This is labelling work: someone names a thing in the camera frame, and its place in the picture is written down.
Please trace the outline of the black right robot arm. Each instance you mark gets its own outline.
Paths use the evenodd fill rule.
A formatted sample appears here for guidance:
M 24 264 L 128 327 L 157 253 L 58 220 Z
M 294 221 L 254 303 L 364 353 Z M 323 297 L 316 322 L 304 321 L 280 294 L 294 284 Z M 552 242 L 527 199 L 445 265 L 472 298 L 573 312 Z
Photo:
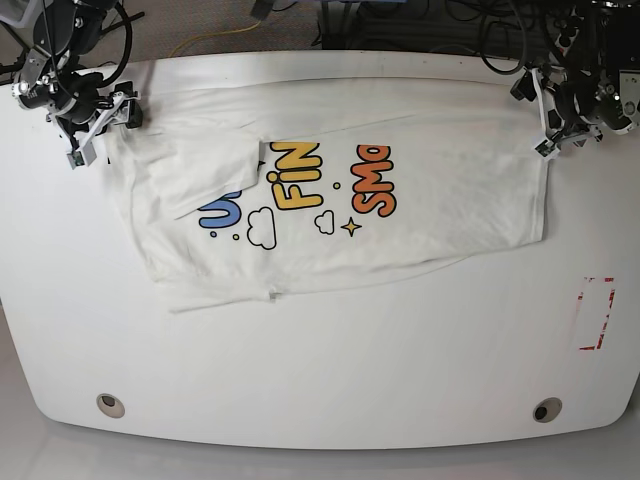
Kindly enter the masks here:
M 44 3 L 35 21 L 34 45 L 14 68 L 18 76 L 11 85 L 13 98 L 24 110 L 47 111 L 46 120 L 65 141 L 73 168 L 94 161 L 93 140 L 111 125 L 142 125 L 138 92 L 131 81 L 118 81 L 132 52 L 132 22 L 140 17 L 129 16 L 120 1 Z M 82 74 L 80 58 L 119 28 L 125 38 L 116 69 L 109 76 Z

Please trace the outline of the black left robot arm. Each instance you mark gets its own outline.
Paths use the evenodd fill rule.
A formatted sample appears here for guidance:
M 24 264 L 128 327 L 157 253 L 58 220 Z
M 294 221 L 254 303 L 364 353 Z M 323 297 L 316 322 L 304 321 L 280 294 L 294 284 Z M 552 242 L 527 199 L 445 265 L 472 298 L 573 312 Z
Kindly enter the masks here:
M 534 8 L 547 54 L 524 66 L 511 89 L 538 105 L 546 160 L 566 144 L 601 141 L 639 127 L 639 3 L 540 1 Z

